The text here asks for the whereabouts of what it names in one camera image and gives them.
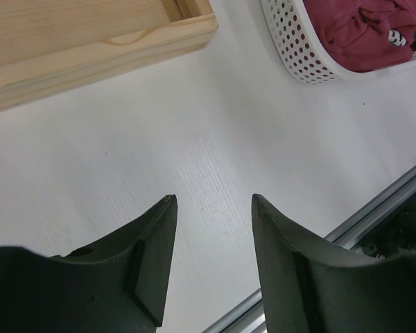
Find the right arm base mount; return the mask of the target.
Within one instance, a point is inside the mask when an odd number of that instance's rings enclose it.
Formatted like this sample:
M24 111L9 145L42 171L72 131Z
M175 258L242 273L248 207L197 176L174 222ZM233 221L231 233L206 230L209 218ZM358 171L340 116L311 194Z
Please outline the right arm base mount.
M356 249L377 259L416 253L416 192L364 236Z

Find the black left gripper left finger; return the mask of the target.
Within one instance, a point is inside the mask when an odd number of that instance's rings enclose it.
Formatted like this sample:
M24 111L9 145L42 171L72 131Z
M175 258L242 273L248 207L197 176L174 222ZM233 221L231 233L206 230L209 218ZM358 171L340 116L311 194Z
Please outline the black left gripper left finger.
M67 256L0 246L0 332L155 332L164 320L177 198Z

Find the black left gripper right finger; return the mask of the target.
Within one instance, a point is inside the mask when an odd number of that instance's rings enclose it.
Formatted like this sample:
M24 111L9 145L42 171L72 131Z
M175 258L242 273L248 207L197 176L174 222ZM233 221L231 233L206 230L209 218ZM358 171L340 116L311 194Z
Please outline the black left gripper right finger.
M252 231L269 332L416 332L416 254L347 250L259 194Z

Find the red tank top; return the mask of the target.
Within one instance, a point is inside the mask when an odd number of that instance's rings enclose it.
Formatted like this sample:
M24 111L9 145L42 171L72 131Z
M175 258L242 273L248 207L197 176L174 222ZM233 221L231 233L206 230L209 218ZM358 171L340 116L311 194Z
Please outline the red tank top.
M316 35L342 67L366 72L408 62L413 56L416 1L305 1ZM406 46L393 46L390 30Z

